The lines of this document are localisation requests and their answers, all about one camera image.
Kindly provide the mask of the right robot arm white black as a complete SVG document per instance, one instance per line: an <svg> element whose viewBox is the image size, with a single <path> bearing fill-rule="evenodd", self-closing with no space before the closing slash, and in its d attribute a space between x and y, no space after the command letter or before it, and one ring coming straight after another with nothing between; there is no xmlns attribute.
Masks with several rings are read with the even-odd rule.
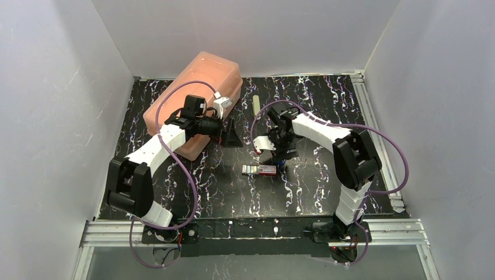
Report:
<svg viewBox="0 0 495 280"><path fill-rule="evenodd" d="M268 110L274 123L263 136L255 139L258 152L270 151L278 164L298 157L297 139L307 138L331 151L336 176L341 183L339 203L333 215L332 231L347 235L360 221L362 206L382 163L369 132L337 127L314 114L296 107Z"/></svg>

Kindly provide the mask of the blue stapler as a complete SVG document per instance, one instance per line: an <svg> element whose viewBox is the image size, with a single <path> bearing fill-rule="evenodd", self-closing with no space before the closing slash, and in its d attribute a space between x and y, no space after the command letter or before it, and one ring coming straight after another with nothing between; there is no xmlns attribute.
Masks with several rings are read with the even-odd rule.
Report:
<svg viewBox="0 0 495 280"><path fill-rule="evenodd" d="M285 169L285 163L286 163L286 160L281 160L281 161L277 162L276 166L277 166L277 170L279 172L282 172Z"/></svg>

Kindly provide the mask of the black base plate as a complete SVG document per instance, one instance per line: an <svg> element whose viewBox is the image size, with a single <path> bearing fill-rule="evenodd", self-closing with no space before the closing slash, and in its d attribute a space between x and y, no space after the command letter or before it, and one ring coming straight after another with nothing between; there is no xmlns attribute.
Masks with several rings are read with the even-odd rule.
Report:
<svg viewBox="0 0 495 280"><path fill-rule="evenodd" d="M359 245L372 240L369 226L334 225L331 216L196 219L178 230L145 226L141 242L180 246L182 257L220 255L309 255L354 260Z"/></svg>

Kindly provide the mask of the beige small stapler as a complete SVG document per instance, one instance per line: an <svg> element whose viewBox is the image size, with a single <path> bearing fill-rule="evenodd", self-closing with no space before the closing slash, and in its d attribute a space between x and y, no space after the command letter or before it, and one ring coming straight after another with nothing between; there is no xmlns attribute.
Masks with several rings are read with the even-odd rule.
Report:
<svg viewBox="0 0 495 280"><path fill-rule="evenodd" d="M253 115L256 117L259 112L260 112L260 99L258 95L253 95L252 97L252 104L253 104Z"/></svg>

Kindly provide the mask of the aluminium frame rail front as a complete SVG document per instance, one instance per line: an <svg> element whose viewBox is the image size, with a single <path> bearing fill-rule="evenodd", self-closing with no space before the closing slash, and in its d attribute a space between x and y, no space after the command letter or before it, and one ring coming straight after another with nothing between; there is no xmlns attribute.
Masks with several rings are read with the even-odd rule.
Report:
<svg viewBox="0 0 495 280"><path fill-rule="evenodd" d="M195 244L206 240L292 240L309 237L309 228L319 218L200 219L176 232L157 233L141 222L98 220L85 226L82 247L172 247L177 242ZM420 219L366 219L371 245L428 246Z"/></svg>

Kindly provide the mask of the red white staple box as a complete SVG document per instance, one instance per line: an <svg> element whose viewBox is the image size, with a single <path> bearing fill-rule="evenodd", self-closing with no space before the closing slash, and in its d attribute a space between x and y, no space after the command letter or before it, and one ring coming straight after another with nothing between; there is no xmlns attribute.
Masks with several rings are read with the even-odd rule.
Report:
<svg viewBox="0 0 495 280"><path fill-rule="evenodd" d="M277 167L272 165L251 165L244 164L242 166L243 175L262 175L262 176L275 176L277 174Z"/></svg>

